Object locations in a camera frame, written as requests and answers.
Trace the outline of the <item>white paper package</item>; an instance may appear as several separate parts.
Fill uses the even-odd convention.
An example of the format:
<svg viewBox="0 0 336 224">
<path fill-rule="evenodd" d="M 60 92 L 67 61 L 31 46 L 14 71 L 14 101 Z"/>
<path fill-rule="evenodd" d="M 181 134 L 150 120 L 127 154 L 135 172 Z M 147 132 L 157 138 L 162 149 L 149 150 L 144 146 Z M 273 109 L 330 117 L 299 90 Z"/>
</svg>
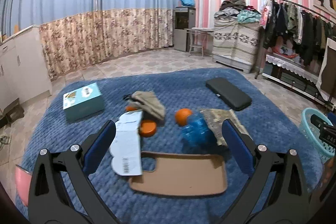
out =
<svg viewBox="0 0 336 224">
<path fill-rule="evenodd" d="M 138 133 L 143 116 L 142 110 L 122 114 L 116 122 L 116 136 L 109 152 L 111 167 L 120 176 L 141 176 L 141 144 Z"/>
</svg>

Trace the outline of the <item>newspaper piece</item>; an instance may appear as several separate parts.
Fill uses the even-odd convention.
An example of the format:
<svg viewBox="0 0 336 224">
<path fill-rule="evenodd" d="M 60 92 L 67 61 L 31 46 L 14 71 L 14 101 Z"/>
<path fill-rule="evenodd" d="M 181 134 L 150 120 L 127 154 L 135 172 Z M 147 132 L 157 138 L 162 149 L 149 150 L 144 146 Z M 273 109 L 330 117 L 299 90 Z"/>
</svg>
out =
<svg viewBox="0 0 336 224">
<path fill-rule="evenodd" d="M 217 145 L 223 145 L 226 147 L 228 146 L 222 133 L 222 124 L 227 119 L 230 119 L 232 123 L 240 130 L 241 133 L 251 137 L 246 128 L 240 123 L 239 119 L 232 109 L 201 109 L 200 113 L 202 114 L 208 128 L 213 132 L 217 140 Z"/>
</svg>

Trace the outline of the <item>blue plastic bottle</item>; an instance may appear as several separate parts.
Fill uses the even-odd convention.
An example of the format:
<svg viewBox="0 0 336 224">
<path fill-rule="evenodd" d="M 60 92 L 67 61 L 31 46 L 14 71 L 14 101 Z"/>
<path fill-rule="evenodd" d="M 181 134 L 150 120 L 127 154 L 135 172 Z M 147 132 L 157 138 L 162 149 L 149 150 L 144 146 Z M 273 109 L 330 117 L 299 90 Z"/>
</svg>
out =
<svg viewBox="0 0 336 224">
<path fill-rule="evenodd" d="M 182 137 L 190 147 L 212 147 L 217 144 L 214 133 L 209 129 L 204 116 L 195 113 L 187 118 L 187 124 L 183 126 Z"/>
</svg>

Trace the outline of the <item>light blue plastic basket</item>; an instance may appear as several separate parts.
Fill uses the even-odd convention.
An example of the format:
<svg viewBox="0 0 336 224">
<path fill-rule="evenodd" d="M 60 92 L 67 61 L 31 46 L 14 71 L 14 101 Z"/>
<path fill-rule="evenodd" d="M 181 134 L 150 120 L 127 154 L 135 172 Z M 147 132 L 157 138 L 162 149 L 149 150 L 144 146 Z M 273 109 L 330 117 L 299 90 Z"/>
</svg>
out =
<svg viewBox="0 0 336 224">
<path fill-rule="evenodd" d="M 329 120 L 331 113 L 328 116 L 324 115 L 317 109 L 305 108 L 301 114 L 301 123 L 299 126 L 300 132 L 308 139 L 318 151 L 318 154 L 323 163 L 326 163 L 335 155 L 335 148 L 319 138 L 320 130 L 324 126 L 333 126 L 333 122 Z"/>
</svg>

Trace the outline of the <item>low tv cabinet lace cover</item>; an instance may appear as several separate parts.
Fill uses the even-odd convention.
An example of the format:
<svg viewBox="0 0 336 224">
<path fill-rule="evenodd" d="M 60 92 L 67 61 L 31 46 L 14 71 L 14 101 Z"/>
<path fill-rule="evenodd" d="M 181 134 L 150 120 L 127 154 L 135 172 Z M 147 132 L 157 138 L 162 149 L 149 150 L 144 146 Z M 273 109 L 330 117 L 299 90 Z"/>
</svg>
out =
<svg viewBox="0 0 336 224">
<path fill-rule="evenodd" d="M 265 67 L 261 75 L 313 102 L 325 106 L 329 110 L 335 110 L 335 104 L 332 104 L 332 99 L 324 99 L 316 86 L 318 75 L 293 60 L 276 53 L 267 53 Z"/>
</svg>

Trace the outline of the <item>clothes rack with dark garments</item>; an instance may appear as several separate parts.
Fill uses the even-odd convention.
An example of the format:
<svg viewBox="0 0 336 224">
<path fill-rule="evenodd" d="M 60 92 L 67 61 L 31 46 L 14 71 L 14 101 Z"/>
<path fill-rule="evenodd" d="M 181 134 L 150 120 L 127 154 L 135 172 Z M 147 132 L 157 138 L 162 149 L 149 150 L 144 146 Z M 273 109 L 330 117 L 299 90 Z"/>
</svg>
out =
<svg viewBox="0 0 336 224">
<path fill-rule="evenodd" d="M 288 0 L 264 0 L 260 27 L 258 75 L 263 72 L 267 53 L 293 60 L 319 75 L 327 39 L 335 40 L 335 22 Z"/>
</svg>

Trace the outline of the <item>black cushion pad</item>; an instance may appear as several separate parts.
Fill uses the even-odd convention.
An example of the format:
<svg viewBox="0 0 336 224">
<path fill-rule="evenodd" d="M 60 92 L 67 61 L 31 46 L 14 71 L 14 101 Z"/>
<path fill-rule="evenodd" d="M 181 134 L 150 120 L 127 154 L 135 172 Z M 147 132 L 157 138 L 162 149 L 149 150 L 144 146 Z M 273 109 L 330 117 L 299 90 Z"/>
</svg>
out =
<svg viewBox="0 0 336 224">
<path fill-rule="evenodd" d="M 224 78 L 217 77 L 207 80 L 206 87 L 235 111 L 243 110 L 252 103 L 249 95 Z"/>
</svg>

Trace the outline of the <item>brown cardboard sheet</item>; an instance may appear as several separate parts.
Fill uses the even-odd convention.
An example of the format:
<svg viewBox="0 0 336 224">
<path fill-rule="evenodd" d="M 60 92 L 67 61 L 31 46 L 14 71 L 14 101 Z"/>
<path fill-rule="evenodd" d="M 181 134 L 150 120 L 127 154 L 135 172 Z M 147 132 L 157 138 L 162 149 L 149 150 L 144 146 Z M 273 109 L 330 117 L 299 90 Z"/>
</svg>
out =
<svg viewBox="0 0 336 224">
<path fill-rule="evenodd" d="M 228 188 L 225 162 L 220 155 L 143 151 L 155 169 L 129 179 L 132 190 L 161 196 L 196 197 L 222 194 Z"/>
</svg>

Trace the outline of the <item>blue plush rug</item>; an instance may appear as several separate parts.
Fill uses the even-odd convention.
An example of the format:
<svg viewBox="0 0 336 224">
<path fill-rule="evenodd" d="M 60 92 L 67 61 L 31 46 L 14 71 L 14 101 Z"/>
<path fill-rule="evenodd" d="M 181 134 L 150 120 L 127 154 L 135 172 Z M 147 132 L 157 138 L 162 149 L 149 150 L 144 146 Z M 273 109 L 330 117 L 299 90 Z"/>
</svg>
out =
<svg viewBox="0 0 336 224">
<path fill-rule="evenodd" d="M 41 149 L 51 152 L 67 150 L 98 132 L 109 119 L 115 121 L 125 110 L 123 97 L 137 90 L 153 91 L 166 108 L 165 123 L 151 138 L 143 139 L 144 151 L 164 153 L 214 153 L 226 162 L 228 188 L 220 195 L 199 198 L 160 197 L 134 192 L 125 178 L 111 167 L 112 157 L 104 156 L 90 180 L 110 210 L 123 223 L 217 223 L 239 194 L 247 180 L 227 149 L 190 147 L 181 128 L 175 122 L 175 112 L 182 108 L 227 109 L 227 105 L 209 88 L 206 81 L 222 77 L 252 98 L 246 109 L 236 113 L 257 144 L 273 152 L 295 149 L 302 162 L 307 187 L 314 189 L 322 176 L 322 162 L 316 149 L 298 127 L 258 88 L 233 69 L 210 68 L 173 73 L 126 76 L 97 82 L 104 100 L 104 111 L 78 122 L 69 123 L 63 111 L 63 96 L 59 94 L 38 123 L 23 156 L 22 167 L 32 171 Z"/>
</svg>

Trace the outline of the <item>orange round lid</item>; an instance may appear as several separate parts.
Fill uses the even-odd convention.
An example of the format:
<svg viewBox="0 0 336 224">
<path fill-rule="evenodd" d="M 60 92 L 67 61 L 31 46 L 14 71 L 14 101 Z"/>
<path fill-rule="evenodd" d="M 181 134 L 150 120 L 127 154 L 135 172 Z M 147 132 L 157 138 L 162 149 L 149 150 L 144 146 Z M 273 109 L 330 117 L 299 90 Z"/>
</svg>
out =
<svg viewBox="0 0 336 224">
<path fill-rule="evenodd" d="M 157 131 L 157 124 L 152 120 L 142 120 L 138 133 L 141 137 L 152 137 Z"/>
</svg>

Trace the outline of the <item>white cabinet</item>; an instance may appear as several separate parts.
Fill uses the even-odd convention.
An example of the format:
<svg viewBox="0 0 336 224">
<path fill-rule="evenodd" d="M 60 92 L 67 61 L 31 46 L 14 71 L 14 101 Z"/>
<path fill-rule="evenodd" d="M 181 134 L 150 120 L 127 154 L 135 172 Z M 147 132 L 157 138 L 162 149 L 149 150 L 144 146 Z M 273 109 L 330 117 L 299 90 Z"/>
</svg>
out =
<svg viewBox="0 0 336 224">
<path fill-rule="evenodd" d="M 39 27 L 32 25 L 1 44 L 1 115 L 41 94 L 52 95 L 52 83 Z"/>
</svg>

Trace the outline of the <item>orange fruit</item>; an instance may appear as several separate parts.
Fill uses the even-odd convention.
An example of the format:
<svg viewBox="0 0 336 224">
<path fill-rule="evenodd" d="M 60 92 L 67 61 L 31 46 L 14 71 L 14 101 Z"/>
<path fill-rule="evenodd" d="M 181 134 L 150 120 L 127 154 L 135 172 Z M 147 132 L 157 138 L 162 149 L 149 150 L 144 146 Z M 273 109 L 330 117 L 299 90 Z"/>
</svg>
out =
<svg viewBox="0 0 336 224">
<path fill-rule="evenodd" d="M 193 114 L 193 111 L 188 108 L 179 109 L 175 113 L 175 121 L 179 126 L 187 125 L 187 118 Z"/>
</svg>

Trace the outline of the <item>cabinet with patterned cloth cover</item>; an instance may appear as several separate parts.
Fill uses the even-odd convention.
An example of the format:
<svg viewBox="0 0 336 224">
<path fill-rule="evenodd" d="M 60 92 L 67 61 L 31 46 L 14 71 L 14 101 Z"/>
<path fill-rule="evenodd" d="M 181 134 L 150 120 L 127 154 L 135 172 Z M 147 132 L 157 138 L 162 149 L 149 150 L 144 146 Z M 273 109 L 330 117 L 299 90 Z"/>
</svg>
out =
<svg viewBox="0 0 336 224">
<path fill-rule="evenodd" d="M 214 20 L 213 61 L 250 73 L 257 59 L 259 24 Z"/>
</svg>

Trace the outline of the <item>pile of folded clothes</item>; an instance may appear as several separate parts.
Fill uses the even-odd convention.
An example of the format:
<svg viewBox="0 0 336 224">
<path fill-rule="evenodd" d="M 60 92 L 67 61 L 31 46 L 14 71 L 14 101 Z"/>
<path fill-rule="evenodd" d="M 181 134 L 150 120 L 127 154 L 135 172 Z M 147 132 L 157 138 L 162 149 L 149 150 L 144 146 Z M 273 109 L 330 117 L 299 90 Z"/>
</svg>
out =
<svg viewBox="0 0 336 224">
<path fill-rule="evenodd" d="M 225 0 L 215 12 L 214 18 L 236 20 L 239 23 L 257 23 L 261 14 L 253 6 L 247 6 L 245 0 Z"/>
</svg>

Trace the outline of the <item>brown board with white frame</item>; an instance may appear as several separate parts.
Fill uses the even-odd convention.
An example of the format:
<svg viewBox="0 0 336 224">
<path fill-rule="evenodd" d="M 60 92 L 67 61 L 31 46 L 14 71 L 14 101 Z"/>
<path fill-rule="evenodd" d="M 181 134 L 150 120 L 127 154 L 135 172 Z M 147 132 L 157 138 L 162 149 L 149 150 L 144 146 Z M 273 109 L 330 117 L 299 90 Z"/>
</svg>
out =
<svg viewBox="0 0 336 224">
<path fill-rule="evenodd" d="M 322 98 L 332 105 L 335 105 L 335 45 L 336 42 L 333 39 L 327 39 L 325 55 L 316 83 Z"/>
</svg>

